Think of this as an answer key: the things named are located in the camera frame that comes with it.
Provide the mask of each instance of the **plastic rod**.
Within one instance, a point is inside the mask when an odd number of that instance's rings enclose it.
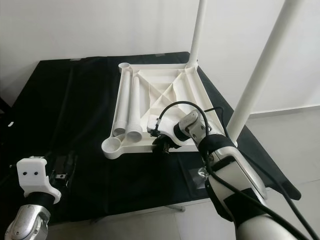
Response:
[[[283,43],[289,25],[293,22],[293,17],[298,11],[300,2],[301,0],[286,0],[282,6],[262,54],[227,125],[227,131],[234,143],[237,141],[263,90],[267,81],[267,74],[271,69],[279,47]]]
[[[140,79],[135,76],[132,84],[129,124],[126,129],[128,140],[134,143],[140,142],[142,139],[140,117]]]
[[[200,35],[205,22],[206,8],[207,0],[199,0],[199,7],[196,15],[189,61],[186,64],[187,68],[198,66],[197,61],[200,47]]]
[[[126,132],[128,125],[129,96],[130,95],[130,71],[125,70],[120,89],[118,112],[113,126],[113,135],[119,136]]]

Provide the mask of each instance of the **floor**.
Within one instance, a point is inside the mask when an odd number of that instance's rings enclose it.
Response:
[[[301,191],[298,209],[320,235],[320,110],[249,119],[247,126],[288,179]],[[283,197],[269,189],[269,206],[309,237]],[[51,226],[48,240],[234,240],[231,222],[209,199],[182,203],[185,212],[166,207]]]

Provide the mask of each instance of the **black table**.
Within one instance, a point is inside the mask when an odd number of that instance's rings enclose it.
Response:
[[[101,150],[112,127],[120,82],[118,64],[180,64],[188,59],[188,52],[178,52],[40,61],[2,122],[0,179],[7,175],[9,164],[22,158],[43,156],[50,148],[60,155],[76,151],[78,161],[70,192],[54,206],[50,223],[207,198],[206,191],[196,189],[189,174],[190,169],[202,167],[198,152],[172,153],[164,158],[134,153],[110,160]],[[228,123],[232,108],[200,67],[198,73],[213,106],[224,107]],[[247,127],[241,132],[238,147],[272,173],[291,198],[301,197]],[[18,177],[11,176],[0,192],[1,225],[5,228],[24,202]]]

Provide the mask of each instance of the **table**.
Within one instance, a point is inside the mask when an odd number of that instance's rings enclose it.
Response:
[[[188,59],[188,52],[176,52],[40,61],[2,122],[0,179],[8,173],[9,164],[43,156],[50,145],[61,155],[76,151],[78,161],[70,192],[54,206],[51,224],[207,198],[205,189],[196,189],[189,174],[190,169],[202,167],[198,152],[172,153],[164,158],[134,153],[110,160],[101,150],[113,122],[120,82],[118,64],[180,64]],[[213,106],[224,107],[227,124],[232,108],[200,67],[197,71]],[[241,132],[238,147],[272,173],[291,198],[301,197],[247,127]],[[276,189],[257,172],[267,186]],[[1,225],[6,227],[24,202],[18,177],[12,176],[0,193]]]

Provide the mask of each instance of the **white wall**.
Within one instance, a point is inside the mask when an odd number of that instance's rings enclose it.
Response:
[[[199,64],[234,108],[283,0],[209,0]],[[198,0],[0,0],[0,94],[40,60],[189,51]],[[255,112],[320,105],[320,1],[304,0]]]

